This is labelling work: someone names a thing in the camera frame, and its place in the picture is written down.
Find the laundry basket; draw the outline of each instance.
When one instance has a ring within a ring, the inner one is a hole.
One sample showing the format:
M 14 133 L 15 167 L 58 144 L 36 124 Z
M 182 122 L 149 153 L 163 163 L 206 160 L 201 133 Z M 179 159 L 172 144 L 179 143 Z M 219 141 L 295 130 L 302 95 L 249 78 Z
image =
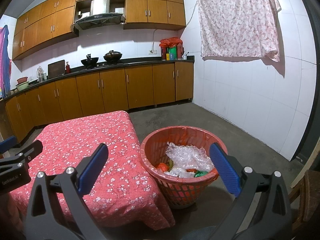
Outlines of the laundry basket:
M 155 167 L 159 163 L 167 163 L 169 157 L 165 154 L 168 142 L 175 145 L 193 145 L 203 147 L 209 156 L 209 148 L 217 142 L 227 153 L 224 143 L 214 134 L 191 126 L 170 126 L 150 133 L 142 142 L 140 148 L 142 166 L 158 183 L 158 186 L 169 205 L 173 209 L 182 209 L 191 206 L 200 196 L 201 192 L 219 176 L 214 168 L 207 175 L 197 178 L 178 178 L 161 171 Z

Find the pink floral fabric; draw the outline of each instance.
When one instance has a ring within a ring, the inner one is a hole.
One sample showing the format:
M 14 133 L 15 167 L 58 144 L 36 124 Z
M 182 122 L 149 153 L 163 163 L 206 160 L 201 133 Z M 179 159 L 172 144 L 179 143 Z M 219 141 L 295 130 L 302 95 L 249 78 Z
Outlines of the pink floral fabric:
M 12 191 L 26 214 L 36 174 L 62 173 L 90 156 L 100 143 L 108 146 L 109 158 L 89 195 L 83 197 L 95 219 L 106 227 L 135 220 L 154 230 L 175 224 L 171 210 L 154 179 L 140 164 L 140 144 L 124 111 L 98 114 L 48 125 L 37 137 L 43 152 L 29 163 L 31 182 Z M 71 219 L 62 194 L 58 194 L 65 216 Z
M 201 56 L 280 60 L 278 0 L 197 0 Z

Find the concrete floor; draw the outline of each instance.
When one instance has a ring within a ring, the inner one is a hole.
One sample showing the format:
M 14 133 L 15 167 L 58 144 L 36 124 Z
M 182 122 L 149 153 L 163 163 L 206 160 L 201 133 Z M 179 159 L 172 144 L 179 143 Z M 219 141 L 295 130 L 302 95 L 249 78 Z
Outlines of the concrete floor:
M 225 143 L 228 154 L 235 156 L 243 166 L 251 166 L 255 171 L 265 174 L 271 174 L 275 170 L 281 171 L 288 189 L 303 167 L 297 160 L 287 161 L 238 127 L 193 103 L 132 112 L 130 118 L 140 142 L 149 133 L 166 126 L 189 125 L 208 130 Z M 41 130 L 36 130 L 24 146 L 31 143 L 40 132 Z M 15 152 L 19 152 L 19 149 L 11 150 L 10 154 Z M 176 219 L 176 225 L 172 228 L 153 231 L 137 221 L 119 228 L 106 228 L 106 231 L 114 239 L 121 240 L 176 240 L 195 229 L 218 225 L 228 213 L 233 200 L 233 195 L 227 192 L 219 178 L 205 189 L 194 205 L 172 211 Z M 256 194 L 240 231 L 250 222 L 258 200 L 259 194 Z

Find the countertop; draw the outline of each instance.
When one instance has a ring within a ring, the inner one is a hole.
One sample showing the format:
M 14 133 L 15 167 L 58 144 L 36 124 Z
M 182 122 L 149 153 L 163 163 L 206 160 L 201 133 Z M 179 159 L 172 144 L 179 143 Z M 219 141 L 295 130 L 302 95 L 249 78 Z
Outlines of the countertop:
M 101 71 L 101 70 L 139 66 L 139 65 L 168 64 L 168 63 L 174 63 L 174 62 L 195 62 L 195 57 L 188 56 L 186 60 L 161 60 L 161 57 L 140 57 L 140 58 L 126 58 L 126 59 L 121 59 L 120 61 L 122 62 L 122 64 L 114 64 L 114 65 L 107 65 L 107 62 L 98 62 L 97 65 L 99 65 L 99 66 L 94 67 L 94 68 L 90 68 L 90 69 L 86 69 L 85 66 L 71 68 L 71 73 L 69 73 L 69 74 L 64 74 L 64 75 L 60 75 L 60 76 L 57 76 L 54 78 L 50 78 L 50 79 L 47 79 L 43 82 L 33 81 L 24 90 L 18 91 L 16 93 L 4 98 L 2 101 L 9 100 L 10 98 L 13 98 L 17 95 L 25 93 L 28 90 L 31 90 L 33 88 L 44 85 L 46 83 L 50 83 L 50 82 L 60 80 L 63 78 L 73 77 L 73 76 L 87 74 L 87 73 L 91 73 L 91 72 L 97 72 L 97 71 Z

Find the hanging garment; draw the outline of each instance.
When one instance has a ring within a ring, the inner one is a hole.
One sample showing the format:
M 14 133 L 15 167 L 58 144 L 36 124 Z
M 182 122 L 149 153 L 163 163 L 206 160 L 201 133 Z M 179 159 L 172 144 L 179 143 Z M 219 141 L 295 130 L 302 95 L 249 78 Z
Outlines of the hanging garment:
M 278 0 L 197 0 L 201 56 L 280 60 Z
M 8 26 L 0 28 L 0 87 L 2 97 L 10 92 L 11 60 L 8 56 Z

